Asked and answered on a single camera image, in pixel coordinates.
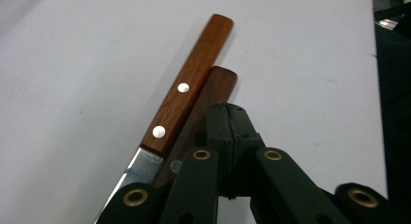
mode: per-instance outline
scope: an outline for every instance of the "wooden knife handle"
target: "wooden knife handle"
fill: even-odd
[[[140,147],[163,158],[168,155],[232,28],[231,19],[221,15],[211,17],[149,125]],[[189,85],[188,91],[178,91],[182,83]],[[158,129],[156,134],[153,133],[154,128]]]
[[[205,85],[200,91],[187,121],[185,121],[172,151],[153,182],[154,186],[161,187],[175,177],[175,173],[171,170],[171,164],[174,160],[182,161],[184,154],[195,146],[195,134],[206,131],[206,111],[215,104],[227,102],[236,82],[236,73],[218,66],[211,68]]]

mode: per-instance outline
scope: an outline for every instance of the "white surface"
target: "white surface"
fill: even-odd
[[[266,145],[386,194],[371,0],[0,0],[1,222],[92,223],[213,13]]]

